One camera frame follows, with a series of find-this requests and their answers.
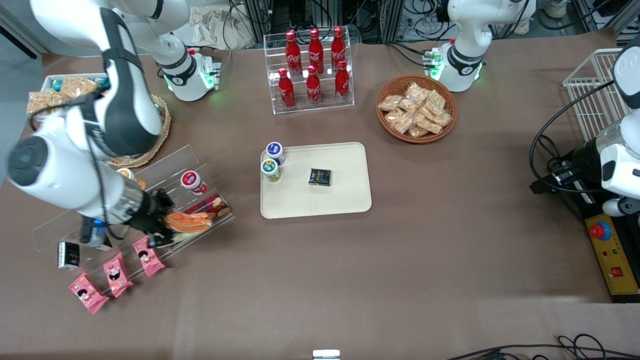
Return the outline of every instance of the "wicker basket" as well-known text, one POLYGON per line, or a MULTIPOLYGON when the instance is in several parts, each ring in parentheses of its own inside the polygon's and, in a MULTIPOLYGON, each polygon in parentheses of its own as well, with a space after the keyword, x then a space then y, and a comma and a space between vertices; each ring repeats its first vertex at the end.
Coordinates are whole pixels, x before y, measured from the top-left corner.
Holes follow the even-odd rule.
POLYGON ((142 165, 148 163, 156 155, 156 153, 160 149, 160 146, 162 146, 163 142, 166 140, 166 137, 169 135, 169 127, 171 126, 171 115, 169 114, 169 109, 166 107, 166 103, 164 102, 164 100, 160 99, 160 97, 151 95, 151 99, 156 105, 158 105, 158 107, 160 107, 163 114, 162 131, 158 136, 156 144, 153 146, 153 148, 151 148, 151 150, 147 151, 143 156, 140 156, 139 158, 119 156, 117 158, 110 159, 109 164, 117 167, 141 167, 142 165))
POLYGON ((446 101, 445 110, 447 110, 449 115, 451 115, 451 122, 449 123, 449 125, 445 126, 444 129, 442 129, 442 132, 440 134, 427 134, 419 138, 412 138, 407 135, 399 134, 395 130, 393 130, 387 123, 387 120, 385 120, 385 112, 380 110, 379 107, 376 107, 378 120, 380 120, 380 124, 382 124, 382 126, 385 129, 387 129, 387 131, 391 135, 395 136, 400 140, 404 140, 406 142, 411 142, 411 143, 434 142, 440 139, 441 137, 445 136, 447 133, 449 133, 449 131, 451 131, 451 129, 453 128, 453 125, 456 124, 456 120, 458 119, 458 107, 456 106, 456 100, 454 99, 453 94, 449 91, 449 89, 447 89, 443 84, 425 75, 418 75, 418 74, 400 75, 396 78, 393 78, 387 81, 387 83, 384 84, 384 86, 382 86, 382 89, 380 89, 380 93, 378 94, 378 102, 376 102, 376 105, 381 103, 382 100, 384 100, 389 95, 404 95, 404 91, 409 87, 409 84, 412 81, 415 81, 415 83, 420 85, 420 87, 422 88, 425 88, 428 90, 435 89, 438 91, 438 93, 440 93, 440 95, 442 95, 442 97, 444 97, 446 101))

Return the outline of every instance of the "beige tray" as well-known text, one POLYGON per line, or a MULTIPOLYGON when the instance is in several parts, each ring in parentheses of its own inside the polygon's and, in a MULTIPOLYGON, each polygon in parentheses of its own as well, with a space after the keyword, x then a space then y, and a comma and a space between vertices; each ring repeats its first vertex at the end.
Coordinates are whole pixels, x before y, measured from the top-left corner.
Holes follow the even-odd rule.
MULTIPOLYGON (((260 175, 260 212, 265 218, 363 213, 371 209, 367 155, 361 143, 285 147, 284 156, 282 178, 277 183, 260 175), (311 168, 331 170, 331 186, 309 185, 311 168)), ((266 158, 263 151, 260 161, 266 158)))

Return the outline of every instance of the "small black package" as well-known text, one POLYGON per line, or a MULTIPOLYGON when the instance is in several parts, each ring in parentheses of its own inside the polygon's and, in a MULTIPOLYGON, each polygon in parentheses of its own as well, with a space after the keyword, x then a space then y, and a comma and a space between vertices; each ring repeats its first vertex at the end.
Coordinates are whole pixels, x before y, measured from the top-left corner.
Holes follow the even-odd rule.
POLYGON ((311 169, 309 185, 331 186, 331 170, 311 169))
POLYGON ((80 266, 80 245, 66 241, 58 244, 58 268, 75 270, 80 266))

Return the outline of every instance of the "brown table surface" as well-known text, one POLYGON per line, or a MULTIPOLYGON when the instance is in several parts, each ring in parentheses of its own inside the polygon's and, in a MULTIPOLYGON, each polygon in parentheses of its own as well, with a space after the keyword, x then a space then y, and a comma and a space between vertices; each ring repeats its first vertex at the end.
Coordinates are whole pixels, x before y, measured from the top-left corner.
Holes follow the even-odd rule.
MULTIPOLYGON (((561 81, 593 50, 615 45, 612 31, 495 41, 481 78, 455 95, 456 127, 430 145, 400 142, 378 123, 380 87, 417 70, 383 45, 354 46, 356 106, 280 116, 261 50, 234 52, 221 90, 192 103, 177 100, 143 56, 150 91, 173 119, 157 159, 190 143, 236 219, 92 316, 55 255, 33 244, 31 230, 63 211, 5 182, 0 354, 308 359, 339 348, 346 360, 444 359, 580 332, 640 352, 640 306, 609 304, 580 224, 556 197, 528 188, 532 138, 568 102, 561 81), (259 156, 273 140, 363 143, 371 210, 262 218, 259 156)), ((99 58, 44 62, 45 74, 101 71, 99 58)), ((580 143, 574 118, 548 134, 563 152, 580 143)))

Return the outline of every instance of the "coca-cola bottle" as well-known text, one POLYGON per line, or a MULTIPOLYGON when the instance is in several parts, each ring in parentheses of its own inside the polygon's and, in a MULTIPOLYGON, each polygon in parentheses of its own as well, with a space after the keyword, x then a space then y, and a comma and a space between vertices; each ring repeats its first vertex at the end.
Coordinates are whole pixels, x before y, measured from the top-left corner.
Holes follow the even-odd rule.
POLYGON ((293 83, 291 79, 287 77, 287 69, 281 67, 278 69, 278 72, 280 73, 280 80, 278 81, 280 97, 284 103, 284 108, 291 110, 296 107, 296 95, 293 93, 293 83))
POLYGON ((324 74, 324 58, 322 44, 320 44, 320 31, 316 28, 311 29, 311 42, 309 43, 309 63, 313 65, 318 74, 324 74))
POLYGON ((335 73, 335 100, 337 102, 347 102, 349 99, 349 73, 347 72, 347 62, 338 61, 338 72, 335 73))
POLYGON ((302 76, 302 59, 300 58, 300 46, 296 43, 296 33, 293 30, 289 30, 286 33, 286 37, 287 48, 285 55, 287 55, 289 72, 292 78, 299 78, 302 76))
POLYGON ((335 74, 338 71, 338 62, 344 60, 344 39, 342 39, 342 26, 333 28, 333 42, 331 43, 331 70, 335 74))
POLYGON ((309 77, 307 78, 307 98, 309 100, 309 106, 315 108, 320 105, 320 102, 322 101, 320 79, 318 79, 315 66, 309 65, 307 70, 309 71, 309 77))

